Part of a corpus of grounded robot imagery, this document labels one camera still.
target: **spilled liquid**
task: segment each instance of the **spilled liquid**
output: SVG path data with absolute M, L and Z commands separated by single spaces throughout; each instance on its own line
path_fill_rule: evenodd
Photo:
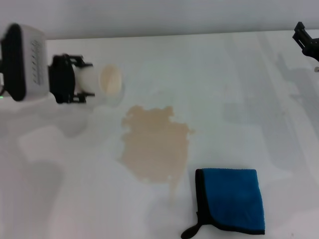
M 132 107 L 122 120 L 130 132 L 122 137 L 121 162 L 142 182 L 169 183 L 172 198 L 187 163 L 187 136 L 193 132 L 185 123 L 171 122 L 171 116 L 172 107 Z

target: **white wall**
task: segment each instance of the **white wall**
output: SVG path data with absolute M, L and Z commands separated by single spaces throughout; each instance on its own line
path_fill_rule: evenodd
M 315 0 L 1 0 L 10 22 L 48 38 L 87 38 L 319 28 Z

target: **white cup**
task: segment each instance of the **white cup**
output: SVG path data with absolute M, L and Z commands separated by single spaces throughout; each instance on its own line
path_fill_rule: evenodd
M 78 87 L 88 93 L 95 93 L 95 102 L 118 105 L 124 95 L 122 73 L 115 65 L 105 66 L 98 74 L 94 67 L 77 69 L 75 72 Z

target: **white tabletop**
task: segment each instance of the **white tabletop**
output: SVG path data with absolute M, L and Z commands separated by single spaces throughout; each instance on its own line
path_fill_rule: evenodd
M 117 107 L 1 99 L 0 238 L 177 239 L 196 222 L 194 173 L 205 167 L 257 170 L 266 235 L 203 226 L 196 239 L 317 238 L 319 63 L 292 35 L 49 41 L 50 61 L 68 53 L 98 71 L 117 65 L 124 98 Z M 123 160 L 122 120 L 134 106 L 171 107 L 171 124 L 194 131 L 188 146 L 158 142 L 150 161 Z

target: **blue towel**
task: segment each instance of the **blue towel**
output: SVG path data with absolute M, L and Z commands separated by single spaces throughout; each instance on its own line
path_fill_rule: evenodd
M 265 234 L 256 170 L 197 169 L 195 182 L 198 222 L 183 232 L 182 239 L 193 237 L 202 225 L 214 225 L 224 231 Z

